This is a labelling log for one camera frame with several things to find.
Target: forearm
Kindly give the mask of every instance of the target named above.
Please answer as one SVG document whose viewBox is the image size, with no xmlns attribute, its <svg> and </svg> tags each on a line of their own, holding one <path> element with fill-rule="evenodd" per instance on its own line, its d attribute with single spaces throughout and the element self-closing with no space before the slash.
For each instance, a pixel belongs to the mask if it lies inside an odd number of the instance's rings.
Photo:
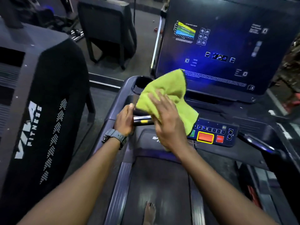
<svg viewBox="0 0 300 225">
<path fill-rule="evenodd" d="M 222 178 L 191 146 L 176 155 L 193 178 L 220 224 L 277 224 L 263 210 Z"/>
<path fill-rule="evenodd" d="M 19 224 L 86 224 L 119 147 L 119 140 L 110 138 L 80 169 L 36 204 Z"/>
</svg>

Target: green button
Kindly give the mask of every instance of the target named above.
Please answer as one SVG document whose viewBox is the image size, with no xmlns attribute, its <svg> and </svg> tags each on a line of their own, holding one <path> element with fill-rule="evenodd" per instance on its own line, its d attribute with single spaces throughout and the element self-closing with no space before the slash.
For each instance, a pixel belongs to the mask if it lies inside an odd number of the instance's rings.
<svg viewBox="0 0 300 225">
<path fill-rule="evenodd" d="M 193 130 L 192 133 L 190 134 L 190 137 L 194 137 L 195 136 L 195 131 Z"/>
</svg>

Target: bare foot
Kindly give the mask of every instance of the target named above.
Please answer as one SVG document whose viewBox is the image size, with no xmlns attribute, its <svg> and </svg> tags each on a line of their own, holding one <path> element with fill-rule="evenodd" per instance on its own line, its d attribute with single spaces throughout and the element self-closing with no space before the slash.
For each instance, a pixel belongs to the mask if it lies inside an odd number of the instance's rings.
<svg viewBox="0 0 300 225">
<path fill-rule="evenodd" d="M 153 203 L 146 202 L 143 225 L 153 225 L 155 220 L 156 208 Z"/>
</svg>

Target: hand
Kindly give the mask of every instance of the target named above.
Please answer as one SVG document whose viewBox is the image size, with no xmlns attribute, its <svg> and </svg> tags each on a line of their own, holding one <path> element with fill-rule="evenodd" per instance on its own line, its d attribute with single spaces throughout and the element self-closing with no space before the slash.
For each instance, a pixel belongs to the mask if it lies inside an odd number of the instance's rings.
<svg viewBox="0 0 300 225">
<path fill-rule="evenodd" d="M 124 136 L 128 136 L 133 130 L 133 109 L 134 105 L 126 105 L 117 115 L 114 129 Z"/>
<path fill-rule="evenodd" d="M 177 149 L 180 150 L 182 147 L 188 145 L 185 126 L 179 117 L 173 101 L 167 95 L 162 95 L 159 91 L 157 95 L 160 101 L 153 94 L 149 93 L 148 95 L 152 103 L 156 106 L 160 116 L 160 121 L 152 116 L 156 134 L 160 143 L 176 154 Z"/>
</svg>

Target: person's right hand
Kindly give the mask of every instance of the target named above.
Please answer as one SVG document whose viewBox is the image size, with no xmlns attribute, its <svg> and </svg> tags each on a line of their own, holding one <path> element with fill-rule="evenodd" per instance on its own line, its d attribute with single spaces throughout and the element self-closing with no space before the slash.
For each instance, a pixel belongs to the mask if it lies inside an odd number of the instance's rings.
<svg viewBox="0 0 300 225">
<path fill-rule="evenodd" d="M 160 143 L 176 154 L 177 149 L 180 150 L 182 147 L 188 145 L 185 127 L 173 101 L 167 95 L 162 95 L 159 91 L 157 95 L 159 100 L 151 93 L 148 95 L 152 103 L 156 106 L 160 116 L 160 121 L 152 116 L 156 134 Z"/>
</svg>

